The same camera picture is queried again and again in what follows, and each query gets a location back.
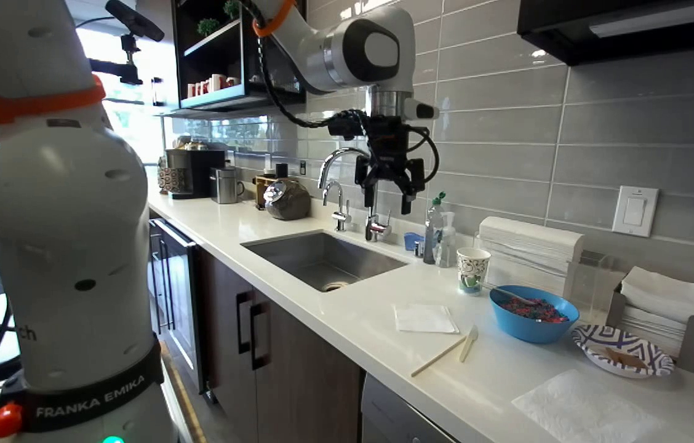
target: bowl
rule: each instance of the bowl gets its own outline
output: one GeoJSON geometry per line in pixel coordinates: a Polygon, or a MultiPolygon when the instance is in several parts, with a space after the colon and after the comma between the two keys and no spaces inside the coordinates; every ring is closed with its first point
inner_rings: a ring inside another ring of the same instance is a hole
{"type": "Polygon", "coordinates": [[[500,330],[532,345],[561,342],[578,320],[578,308],[566,298],[532,285],[495,285],[490,300],[500,330]]]}

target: white countertop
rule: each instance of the white countertop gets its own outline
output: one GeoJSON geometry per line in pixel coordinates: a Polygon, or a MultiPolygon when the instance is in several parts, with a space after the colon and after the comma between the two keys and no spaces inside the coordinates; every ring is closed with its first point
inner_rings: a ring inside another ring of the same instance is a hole
{"type": "Polygon", "coordinates": [[[167,217],[212,256],[364,367],[463,443],[694,443],[694,374],[632,381],[600,372],[571,345],[524,345],[497,330],[485,295],[463,295],[455,268],[436,268],[401,246],[337,234],[327,214],[278,222],[251,202],[167,199],[150,192],[150,209],[167,217]],[[322,229],[409,266],[317,293],[244,249],[244,241],[322,229]],[[411,377],[458,335],[413,335],[394,325],[394,303],[450,305],[458,325],[477,327],[468,362],[450,352],[411,377]]]}

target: kitchen sink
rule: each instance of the kitchen sink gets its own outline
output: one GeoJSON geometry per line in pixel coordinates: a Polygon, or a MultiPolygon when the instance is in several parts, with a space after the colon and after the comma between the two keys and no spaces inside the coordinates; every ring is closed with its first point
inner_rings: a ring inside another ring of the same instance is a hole
{"type": "Polygon", "coordinates": [[[404,261],[340,241],[325,231],[276,236],[244,246],[320,293],[404,266],[404,261]]]}

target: patterned plate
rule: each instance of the patterned plate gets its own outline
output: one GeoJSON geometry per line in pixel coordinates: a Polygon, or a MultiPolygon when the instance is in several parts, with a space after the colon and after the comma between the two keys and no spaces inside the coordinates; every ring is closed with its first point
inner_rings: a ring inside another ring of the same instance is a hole
{"type": "Polygon", "coordinates": [[[581,325],[573,327],[571,340],[596,367],[618,377],[667,377],[674,369],[672,357],[660,352],[657,345],[615,327],[581,325]]]}

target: cup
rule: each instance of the cup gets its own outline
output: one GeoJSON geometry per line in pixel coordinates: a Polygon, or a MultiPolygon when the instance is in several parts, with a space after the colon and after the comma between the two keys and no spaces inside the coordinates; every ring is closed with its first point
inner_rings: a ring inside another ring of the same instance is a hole
{"type": "Polygon", "coordinates": [[[455,256],[458,256],[460,290],[480,293],[487,278],[490,251],[487,249],[460,249],[455,256]]]}

